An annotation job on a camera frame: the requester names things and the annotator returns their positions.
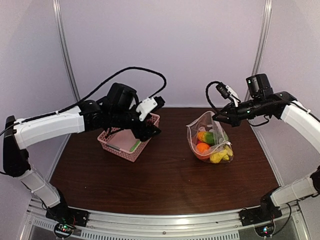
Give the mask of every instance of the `plastic bag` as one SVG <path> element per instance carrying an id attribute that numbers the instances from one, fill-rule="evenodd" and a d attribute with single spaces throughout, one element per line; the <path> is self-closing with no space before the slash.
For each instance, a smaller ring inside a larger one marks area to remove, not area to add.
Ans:
<path id="1" fill-rule="evenodd" d="M 213 115 L 212 111 L 207 111 L 186 126 L 188 143 L 195 156 L 206 163 L 230 163 L 234 158 L 231 143 L 220 123 L 213 121 Z"/>

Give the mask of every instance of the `wooden table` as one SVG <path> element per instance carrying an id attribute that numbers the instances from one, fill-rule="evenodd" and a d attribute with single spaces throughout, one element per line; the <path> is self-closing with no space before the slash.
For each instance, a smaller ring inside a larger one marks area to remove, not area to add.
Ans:
<path id="1" fill-rule="evenodd" d="M 113 213 L 195 214 L 258 205 L 278 184 L 246 121 L 234 128 L 222 124 L 233 147 L 231 163 L 204 163 L 191 152 L 186 125 L 205 111 L 160 109 L 162 133 L 135 163 L 103 150 L 101 130 L 74 134 L 51 183 L 72 207 Z"/>

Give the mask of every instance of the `pink basket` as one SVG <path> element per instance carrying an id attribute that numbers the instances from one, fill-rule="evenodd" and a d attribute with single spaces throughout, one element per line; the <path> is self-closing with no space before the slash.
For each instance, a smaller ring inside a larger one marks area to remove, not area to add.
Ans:
<path id="1" fill-rule="evenodd" d="M 151 118 L 148 120 L 151 123 L 153 123 L 156 127 L 159 127 L 159 121 L 160 116 L 151 113 Z M 111 131 L 116 131 L 119 128 L 112 127 Z M 103 131 L 98 136 L 98 141 L 101 143 L 102 148 L 110 153 L 113 153 L 115 155 L 118 155 L 121 158 L 127 159 L 131 162 L 134 162 L 137 160 L 139 155 L 141 154 L 142 150 L 147 146 L 148 141 L 140 141 L 137 146 L 135 146 L 135 149 L 133 151 L 130 151 L 128 148 L 133 147 L 138 139 L 135 139 L 133 133 L 131 130 L 126 129 L 120 132 L 117 132 L 111 136 L 108 136 L 108 133 L 106 131 Z"/>

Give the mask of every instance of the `white backdrop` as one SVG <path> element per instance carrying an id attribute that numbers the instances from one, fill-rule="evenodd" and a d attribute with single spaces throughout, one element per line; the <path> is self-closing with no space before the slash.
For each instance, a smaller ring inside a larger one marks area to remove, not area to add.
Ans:
<path id="1" fill-rule="evenodd" d="M 207 107 L 205 87 L 223 81 L 246 93 L 265 1 L 64 0 L 61 12 L 80 96 L 116 71 L 139 66 L 161 72 L 166 106 Z M 115 81 L 145 98 L 162 80 L 132 70 Z M 104 96 L 111 83 L 93 99 Z M 226 102 L 216 91 L 217 106 Z"/>
<path id="2" fill-rule="evenodd" d="M 260 72 L 275 92 L 287 91 L 320 117 L 320 2 L 273 0 Z M 320 165 L 317 151 L 293 128 L 273 119 L 258 128 L 285 184 Z M 313 240 L 320 239 L 320 197 L 300 203 Z"/>

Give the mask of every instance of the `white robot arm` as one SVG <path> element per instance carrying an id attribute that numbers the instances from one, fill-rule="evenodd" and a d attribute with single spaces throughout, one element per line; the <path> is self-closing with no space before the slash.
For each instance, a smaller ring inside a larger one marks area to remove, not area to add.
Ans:
<path id="1" fill-rule="evenodd" d="M 242 120 L 264 116 L 267 121 L 252 125 L 253 127 L 258 127 L 269 122 L 267 117 L 275 116 L 296 129 L 320 153 L 320 120 L 318 118 L 304 108 L 288 92 L 274 93 L 267 75 L 257 74 L 248 77 L 246 82 L 252 99 L 236 104 L 233 99 L 234 93 L 230 91 L 231 88 L 229 86 L 219 81 L 213 81 L 208 84 L 205 91 L 206 98 L 216 111 L 216 114 L 212 117 L 213 120 L 237 127 Z M 213 84 L 217 84 L 216 89 L 224 99 L 232 100 L 221 110 L 217 109 L 209 98 L 209 87 Z M 319 194 L 320 166 L 315 172 L 265 194 L 260 200 L 260 207 L 242 210 L 239 213 L 242 225 L 258 224 L 281 217 L 281 212 L 279 211 L 281 205 L 303 200 L 310 196 L 316 197 Z"/>
<path id="2" fill-rule="evenodd" d="M 153 95 L 139 102 L 137 91 L 127 85 L 114 83 L 108 94 L 101 99 L 86 100 L 103 84 L 126 70 L 141 70 L 160 76 L 164 84 Z M 68 204 L 57 188 L 52 186 L 29 161 L 27 148 L 38 142 L 58 136 L 104 129 L 113 134 L 112 128 L 130 129 L 135 138 L 142 142 L 158 135 L 161 130 L 149 124 L 151 111 L 164 106 L 165 101 L 155 96 L 165 88 L 165 77 L 153 70 L 142 67 L 127 67 L 102 82 L 89 95 L 79 102 L 62 110 L 31 118 L 6 119 L 3 138 L 2 174 L 19 179 L 33 194 L 38 196 L 47 209 L 46 216 L 58 221 L 61 226 L 85 227 L 88 212 L 68 207 Z"/>

